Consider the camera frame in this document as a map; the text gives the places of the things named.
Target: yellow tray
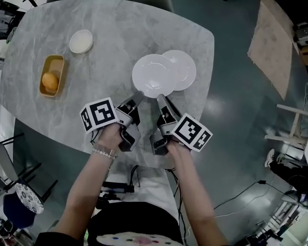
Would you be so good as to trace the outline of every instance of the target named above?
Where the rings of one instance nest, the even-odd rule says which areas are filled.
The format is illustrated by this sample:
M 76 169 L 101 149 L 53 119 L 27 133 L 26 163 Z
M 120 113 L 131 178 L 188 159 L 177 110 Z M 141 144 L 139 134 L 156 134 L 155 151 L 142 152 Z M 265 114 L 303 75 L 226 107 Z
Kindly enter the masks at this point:
M 61 93 L 65 78 L 66 78 L 66 70 L 67 70 L 67 62 L 65 61 L 62 55 L 48 55 L 43 65 L 41 77 L 40 77 L 40 85 L 39 91 L 44 96 L 54 97 L 57 94 Z M 46 87 L 42 84 L 42 76 L 46 72 L 51 72 L 55 74 L 59 78 L 58 88 L 55 91 L 49 91 Z

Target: hand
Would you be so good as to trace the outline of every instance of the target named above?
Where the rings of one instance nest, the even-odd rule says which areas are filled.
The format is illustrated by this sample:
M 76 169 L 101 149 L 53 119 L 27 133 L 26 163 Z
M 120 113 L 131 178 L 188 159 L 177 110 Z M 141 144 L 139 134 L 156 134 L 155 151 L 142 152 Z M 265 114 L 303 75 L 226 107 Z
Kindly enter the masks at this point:
M 113 123 L 106 126 L 99 136 L 97 143 L 112 150 L 117 150 L 119 144 L 122 142 L 120 133 L 120 124 Z
M 168 148 L 169 154 L 173 159 L 178 159 L 184 156 L 191 156 L 190 150 L 186 146 L 181 145 L 174 140 L 170 140 L 166 147 Z

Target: marble table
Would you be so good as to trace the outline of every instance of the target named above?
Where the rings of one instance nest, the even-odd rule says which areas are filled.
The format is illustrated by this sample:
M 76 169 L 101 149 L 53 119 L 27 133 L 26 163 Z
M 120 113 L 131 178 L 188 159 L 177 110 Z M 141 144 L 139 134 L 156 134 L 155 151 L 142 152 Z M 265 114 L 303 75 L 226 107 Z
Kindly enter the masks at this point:
M 93 46 L 73 54 L 68 43 L 73 33 L 88 29 Z M 195 61 L 197 76 L 186 90 L 169 98 L 180 110 L 200 119 L 209 90 L 214 61 L 214 36 L 205 28 L 176 14 L 122 0 L 64 0 L 29 10 L 10 42 L 4 63 L 2 105 L 41 134 L 72 148 L 91 152 L 79 115 L 84 104 L 111 97 L 115 105 L 132 96 L 136 61 L 147 54 L 178 49 Z M 61 54 L 68 62 L 62 93 L 47 98 L 39 93 L 45 58 Z M 159 110 L 155 99 L 139 106 L 142 138 L 137 147 L 121 153 L 119 160 L 155 168 L 173 167 L 167 157 L 154 156 L 149 136 Z

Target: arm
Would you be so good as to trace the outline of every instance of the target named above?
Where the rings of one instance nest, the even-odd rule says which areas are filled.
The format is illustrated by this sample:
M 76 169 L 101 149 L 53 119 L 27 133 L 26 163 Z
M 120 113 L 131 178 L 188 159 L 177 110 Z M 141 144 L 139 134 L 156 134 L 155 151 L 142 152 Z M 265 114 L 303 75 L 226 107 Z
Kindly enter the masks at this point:
M 214 209 L 197 174 L 189 149 L 175 141 L 171 141 L 167 148 L 175 162 L 187 217 L 198 245 L 228 245 L 217 226 Z
M 121 141 L 118 124 L 106 127 L 98 139 L 100 145 L 112 150 L 116 150 Z M 68 194 L 65 210 L 54 232 L 77 240 L 83 238 L 111 162 L 110 158 L 101 154 L 90 155 Z

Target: person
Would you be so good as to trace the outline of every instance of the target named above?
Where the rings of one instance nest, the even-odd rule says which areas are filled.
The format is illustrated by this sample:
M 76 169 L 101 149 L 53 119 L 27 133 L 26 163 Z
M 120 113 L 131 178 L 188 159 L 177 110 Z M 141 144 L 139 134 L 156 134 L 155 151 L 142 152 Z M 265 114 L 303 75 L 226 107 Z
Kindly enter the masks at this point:
M 95 147 L 116 151 L 120 125 L 103 130 Z M 188 148 L 176 141 L 167 146 L 175 163 L 181 194 L 198 245 L 228 245 L 215 221 L 213 206 L 201 183 Z M 80 245 L 88 230 L 93 245 L 181 245 L 178 222 L 167 211 L 147 202 L 110 203 L 93 215 L 112 159 L 93 152 L 74 182 L 63 215 L 52 232 L 40 233 L 35 245 Z
M 294 187 L 297 190 L 298 197 L 300 197 L 301 194 L 304 194 L 308 200 L 308 168 L 289 168 L 282 163 L 279 163 L 278 157 L 275 156 L 274 149 L 269 151 L 264 165 L 265 167 L 269 167 L 272 172 Z

